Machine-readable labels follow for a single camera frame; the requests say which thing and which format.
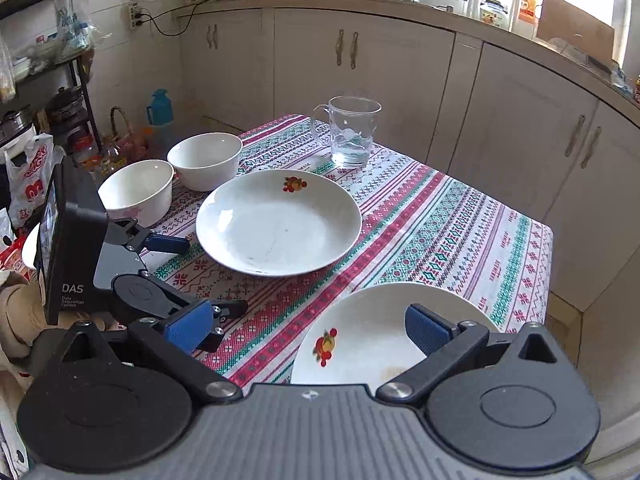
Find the white bowl pink pattern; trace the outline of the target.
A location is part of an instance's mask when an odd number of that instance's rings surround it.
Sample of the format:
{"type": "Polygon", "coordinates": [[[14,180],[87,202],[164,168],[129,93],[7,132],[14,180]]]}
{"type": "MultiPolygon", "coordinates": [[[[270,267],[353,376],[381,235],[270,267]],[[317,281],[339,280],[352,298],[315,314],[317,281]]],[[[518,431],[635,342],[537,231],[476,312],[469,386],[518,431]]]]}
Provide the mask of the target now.
{"type": "Polygon", "coordinates": [[[112,220],[134,219],[144,228],[154,226],[170,208],[174,174],[166,160],[134,162],[100,185],[100,200],[112,220]]]}

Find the large white floral plate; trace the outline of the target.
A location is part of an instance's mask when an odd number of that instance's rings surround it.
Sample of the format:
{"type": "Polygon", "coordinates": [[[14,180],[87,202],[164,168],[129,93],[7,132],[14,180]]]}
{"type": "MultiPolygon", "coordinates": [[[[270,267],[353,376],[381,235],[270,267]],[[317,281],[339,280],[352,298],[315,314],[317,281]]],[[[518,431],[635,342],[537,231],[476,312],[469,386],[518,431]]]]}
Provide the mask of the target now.
{"type": "Polygon", "coordinates": [[[334,263],[356,244],[360,209],[344,188],[306,171],[262,170],[216,188],[195,232],[204,252],[244,274],[283,278],[334,263]]]}

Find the beige kitchen cabinets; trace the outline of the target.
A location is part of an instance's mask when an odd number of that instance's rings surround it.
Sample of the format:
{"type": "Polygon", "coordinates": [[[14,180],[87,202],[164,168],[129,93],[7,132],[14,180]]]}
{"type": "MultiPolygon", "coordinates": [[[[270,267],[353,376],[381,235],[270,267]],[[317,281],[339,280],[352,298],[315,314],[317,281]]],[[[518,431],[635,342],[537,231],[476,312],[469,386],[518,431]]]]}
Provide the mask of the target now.
{"type": "Polygon", "coordinates": [[[219,0],[179,11],[184,82],[248,129],[347,94],[378,142],[555,235],[551,289],[589,311],[639,290],[639,109],[601,77],[495,27],[392,0],[219,0]]]}

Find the wicker basket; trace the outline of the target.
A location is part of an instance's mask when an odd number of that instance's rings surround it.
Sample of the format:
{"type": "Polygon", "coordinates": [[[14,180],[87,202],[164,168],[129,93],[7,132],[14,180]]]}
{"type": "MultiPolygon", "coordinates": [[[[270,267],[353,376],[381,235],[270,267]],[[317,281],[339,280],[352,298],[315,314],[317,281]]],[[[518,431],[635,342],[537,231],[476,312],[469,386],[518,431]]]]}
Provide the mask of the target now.
{"type": "Polygon", "coordinates": [[[110,109],[111,134],[106,138],[126,162],[140,162],[149,155],[150,144],[142,129],[136,130],[120,106],[110,109]]]}

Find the white red plastic bag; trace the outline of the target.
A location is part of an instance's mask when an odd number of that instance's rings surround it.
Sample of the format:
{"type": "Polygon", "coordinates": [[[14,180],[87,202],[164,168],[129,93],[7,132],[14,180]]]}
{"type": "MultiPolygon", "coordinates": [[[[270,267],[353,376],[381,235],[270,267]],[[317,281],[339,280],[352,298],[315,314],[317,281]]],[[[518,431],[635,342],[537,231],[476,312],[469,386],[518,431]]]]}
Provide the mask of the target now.
{"type": "Polygon", "coordinates": [[[14,165],[11,157],[4,155],[11,194],[9,218],[14,229],[22,228],[46,200],[54,166],[54,149],[53,136],[43,133],[26,143],[26,162],[22,166],[14,165]]]}

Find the blue thermos jug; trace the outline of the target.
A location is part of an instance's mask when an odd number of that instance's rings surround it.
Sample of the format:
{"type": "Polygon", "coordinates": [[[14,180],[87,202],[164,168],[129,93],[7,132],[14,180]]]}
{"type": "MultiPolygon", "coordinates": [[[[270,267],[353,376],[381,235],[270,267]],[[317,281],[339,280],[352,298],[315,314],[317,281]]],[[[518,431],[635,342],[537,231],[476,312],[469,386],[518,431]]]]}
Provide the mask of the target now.
{"type": "Polygon", "coordinates": [[[156,89],[146,107],[146,118],[153,128],[168,128],[174,123],[174,110],[166,89],[156,89]]]}

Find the clear glass mug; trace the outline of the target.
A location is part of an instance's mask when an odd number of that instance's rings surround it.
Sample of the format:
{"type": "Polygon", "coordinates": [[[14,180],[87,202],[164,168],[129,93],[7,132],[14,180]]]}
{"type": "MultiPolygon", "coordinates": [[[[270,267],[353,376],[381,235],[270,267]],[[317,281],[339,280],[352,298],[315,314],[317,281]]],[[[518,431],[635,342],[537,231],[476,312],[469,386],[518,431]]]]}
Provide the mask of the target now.
{"type": "Polygon", "coordinates": [[[311,133],[320,138],[316,122],[320,112],[329,118],[331,160],[335,166],[362,169],[369,161],[382,105],[362,96],[334,96],[317,105],[310,118],[311,133]]]}

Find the black metal shelf rack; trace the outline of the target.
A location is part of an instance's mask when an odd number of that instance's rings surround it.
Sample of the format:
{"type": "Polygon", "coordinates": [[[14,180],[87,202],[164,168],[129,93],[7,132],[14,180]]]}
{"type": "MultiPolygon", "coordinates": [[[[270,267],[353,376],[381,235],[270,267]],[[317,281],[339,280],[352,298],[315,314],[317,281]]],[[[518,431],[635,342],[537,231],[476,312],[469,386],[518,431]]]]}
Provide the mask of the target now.
{"type": "MultiPolygon", "coordinates": [[[[25,11],[31,6],[35,6],[38,3],[42,3],[46,0],[6,0],[1,3],[1,18],[8,18],[13,14],[25,11]]],[[[88,53],[92,53],[91,49],[82,51],[76,51],[71,55],[67,55],[65,58],[58,53],[58,44],[55,41],[46,41],[46,44],[52,44],[56,47],[56,50],[51,55],[36,54],[32,58],[32,66],[30,66],[29,73],[26,76],[28,81],[35,80],[42,74],[53,72],[59,68],[68,69],[68,80],[73,87],[79,87],[82,94],[82,110],[76,113],[73,117],[59,120],[54,124],[53,134],[68,133],[73,128],[85,125],[89,128],[93,136],[94,142],[98,148],[102,148],[102,140],[98,128],[96,128],[96,120],[89,98],[88,82],[89,82],[89,69],[85,61],[88,61],[88,53]]]]}

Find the cardboard box on counter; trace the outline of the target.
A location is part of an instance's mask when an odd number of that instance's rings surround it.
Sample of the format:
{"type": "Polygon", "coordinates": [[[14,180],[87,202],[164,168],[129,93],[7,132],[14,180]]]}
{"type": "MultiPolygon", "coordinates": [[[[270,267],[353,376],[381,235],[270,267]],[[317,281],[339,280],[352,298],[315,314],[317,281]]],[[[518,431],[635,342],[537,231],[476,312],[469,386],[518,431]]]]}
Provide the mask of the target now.
{"type": "Polygon", "coordinates": [[[536,37],[562,39],[603,65],[610,65],[614,29],[565,0],[542,0],[536,37]]]}

